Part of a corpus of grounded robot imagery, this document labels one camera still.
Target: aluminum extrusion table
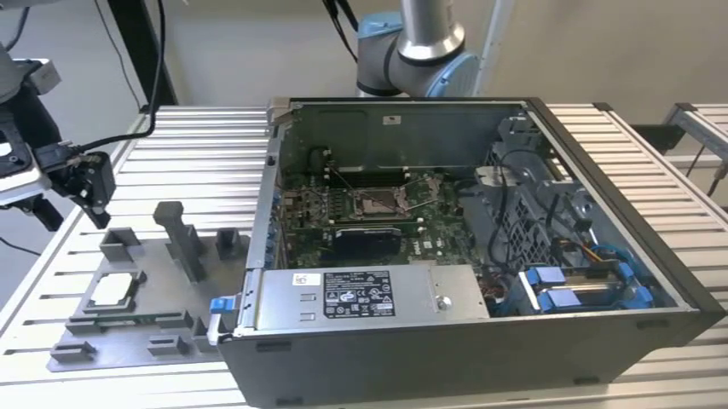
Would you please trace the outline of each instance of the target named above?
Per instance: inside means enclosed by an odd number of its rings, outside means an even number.
[[[551,105],[586,152],[728,308],[728,217],[612,111]],[[111,227],[163,237],[159,200],[184,204],[200,234],[248,233],[267,135],[263,108],[167,107],[149,138],[113,154]],[[101,261],[103,233],[73,210],[0,313],[0,402],[14,407],[246,407],[226,364],[51,373],[49,348]],[[610,385],[360,405],[462,407],[717,407],[728,405],[728,319],[684,348],[649,354]]]

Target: cable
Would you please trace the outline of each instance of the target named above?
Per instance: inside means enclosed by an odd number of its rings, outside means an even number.
[[[558,200],[561,200],[561,194],[554,195],[554,199],[550,201],[546,213],[546,228],[550,228],[550,222],[554,220],[555,207],[558,206]]]
[[[581,250],[584,250],[584,252],[585,252],[589,256],[592,256],[592,258],[593,258],[597,262],[602,262],[602,261],[604,261],[604,260],[601,259],[601,257],[598,257],[598,256],[596,255],[596,253],[594,253],[593,251],[590,251],[589,248],[588,248],[585,245],[578,244],[578,246],[581,247]]]
[[[622,257],[628,263],[634,264],[634,260],[632,259],[632,256],[629,255],[629,253],[618,249],[613,245],[594,245],[592,247],[592,251],[598,251],[598,250],[612,251],[614,254]]]
[[[343,15],[346,15],[351,28],[354,29],[355,32],[358,32],[359,22],[356,21],[356,16],[354,15],[354,10],[351,9],[348,0],[336,0],[336,3],[339,4],[340,11],[343,11]]]
[[[503,262],[499,262],[495,259],[494,253],[493,253],[495,238],[498,236],[498,232],[502,229],[502,223],[505,222],[505,212],[506,212],[507,203],[509,203],[509,185],[507,185],[507,182],[505,180],[505,174],[502,173],[502,166],[499,167],[499,169],[501,169],[501,205],[499,205],[499,209],[498,209],[498,216],[495,218],[495,228],[493,229],[493,232],[490,233],[490,239],[487,240],[486,249],[487,249],[487,257],[490,258],[490,261],[494,264],[497,264],[498,267],[501,267],[501,269],[507,273],[507,271],[509,271],[507,260],[505,260]]]
[[[356,54],[354,54],[354,50],[351,49],[351,46],[348,45],[348,40],[346,39],[346,35],[343,34],[343,29],[340,28],[340,22],[338,17],[338,9],[334,3],[334,0],[320,0],[323,3],[323,7],[326,8],[326,12],[328,13],[328,18],[331,19],[331,23],[334,24],[334,29],[336,33],[339,34],[340,42],[343,43],[343,47],[346,47],[346,50],[351,54],[351,58],[354,59],[354,62],[358,62]]]
[[[716,178],[713,179],[713,182],[709,184],[708,197],[710,197],[713,193],[716,192],[717,183],[720,183],[720,179]]]
[[[690,177],[690,173],[693,173],[694,164],[697,164],[697,159],[701,158],[704,150],[705,150],[705,145],[701,146],[701,149],[697,151],[697,154],[694,155],[694,159],[693,159],[693,162],[690,163],[690,167],[686,168],[685,177]]]
[[[10,247],[12,249],[14,249],[17,251],[24,251],[26,254],[32,254],[33,256],[40,256],[41,255],[41,253],[39,253],[37,251],[32,251],[32,250],[26,249],[25,247],[20,247],[18,245],[14,245],[8,240],[5,240],[2,237],[0,237],[0,243],[2,243],[4,245],[6,245],[8,247]]]
[[[20,20],[18,20],[18,28],[14,29],[14,36],[10,38],[10,41],[4,46],[4,49],[9,52],[14,45],[20,41],[20,37],[22,36],[22,31],[25,30],[25,23],[26,23],[26,15],[30,13],[30,8],[25,7],[22,9],[22,13],[20,14]]]
[[[157,7],[159,7],[159,57],[157,57],[157,69],[155,72],[155,82],[152,85],[152,91],[151,91],[151,101],[149,101],[149,127],[145,131],[137,132],[135,134],[127,134],[127,135],[117,135],[111,136],[108,138],[103,138],[97,141],[93,141],[85,145],[80,145],[76,147],[76,150],[79,152],[89,151],[91,149],[96,149],[97,147],[101,147],[104,145],[108,145],[109,143],[120,142],[120,141],[131,141],[132,139],[140,139],[149,136],[155,128],[157,126],[157,110],[159,110],[159,104],[157,104],[157,94],[159,94],[159,83],[161,78],[161,68],[164,66],[164,50],[165,50],[165,44],[167,44],[167,16],[164,14],[164,5],[163,0],[157,0]]]
[[[96,5],[96,11],[99,12],[99,17],[101,18],[101,24],[103,24],[103,29],[105,30],[105,35],[109,38],[111,46],[113,47],[113,51],[116,51],[116,56],[119,57],[119,65],[121,67],[121,73],[124,74],[124,80],[127,81],[128,92],[132,93],[133,100],[136,101],[136,109],[140,111],[141,103],[139,102],[139,97],[136,96],[136,92],[133,92],[132,83],[128,80],[127,66],[124,65],[124,58],[121,57],[119,47],[116,45],[116,42],[113,41],[113,37],[111,36],[109,27],[105,24],[105,17],[103,17],[101,6],[99,6],[99,0],[93,0],[93,4]]]

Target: white wall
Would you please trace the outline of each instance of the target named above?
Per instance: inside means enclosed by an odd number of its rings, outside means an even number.
[[[725,0],[517,0],[489,95],[608,102],[660,122],[674,102],[728,102]]]

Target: power supply label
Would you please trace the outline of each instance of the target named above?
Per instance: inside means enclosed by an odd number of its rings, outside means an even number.
[[[394,317],[388,271],[324,273],[323,295],[327,318]]]

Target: metal frame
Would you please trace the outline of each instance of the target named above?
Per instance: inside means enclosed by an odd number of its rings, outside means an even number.
[[[720,118],[717,112],[720,110],[725,110],[728,114],[728,107],[702,106],[702,111],[698,107],[686,103],[676,104],[664,122],[677,125],[725,162],[728,161],[728,130],[710,121],[710,116]]]
[[[686,181],[629,126],[621,125],[616,114],[600,112],[589,104],[547,108],[661,240],[728,308],[728,227],[704,195],[692,193]],[[111,212],[123,219],[120,222],[153,237],[157,233],[149,230],[147,222],[152,204],[177,197],[185,202],[195,223],[238,227],[246,233],[264,163],[264,110],[175,107],[161,113],[156,134],[119,147],[113,155],[121,190],[111,202]],[[218,156],[208,156],[209,150]],[[168,152],[173,152],[173,158],[160,160]],[[558,169],[567,177],[561,165]],[[203,185],[196,190],[181,188],[188,183],[180,173],[184,170],[197,171],[197,183]],[[73,297],[73,288],[83,284],[87,276],[83,272],[96,268],[100,255],[95,251],[95,238],[100,234],[79,220],[79,214],[75,210],[68,217],[0,313],[1,349],[22,347],[14,354],[0,351],[0,397],[32,407],[97,406],[99,396],[120,407],[246,407],[222,362],[57,374],[45,370],[48,349],[59,337],[56,320],[64,318],[67,306],[75,308],[79,298]],[[69,274],[56,276],[57,271]],[[728,321],[724,320],[688,346],[649,354],[610,385],[467,395],[446,400],[402,400],[383,406],[394,409],[514,405],[575,405],[594,409],[720,407],[728,401],[726,373]],[[371,404],[346,407],[364,409]]]

